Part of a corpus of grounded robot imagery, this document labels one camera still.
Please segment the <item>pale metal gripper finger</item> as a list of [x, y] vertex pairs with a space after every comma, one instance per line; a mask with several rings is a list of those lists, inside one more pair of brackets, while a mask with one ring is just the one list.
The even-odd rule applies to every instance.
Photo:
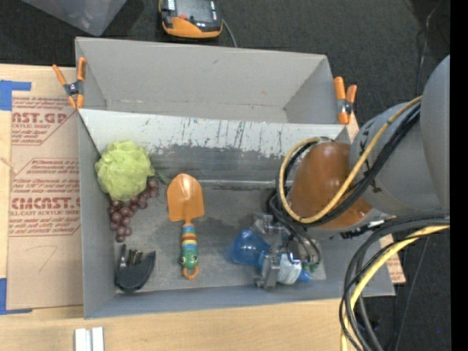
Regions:
[[253, 230], [257, 233], [280, 233], [282, 225], [276, 221], [272, 214], [253, 214]]
[[255, 279], [255, 284], [261, 288], [274, 288], [279, 270], [279, 257], [274, 254], [265, 254], [262, 259], [260, 275]]

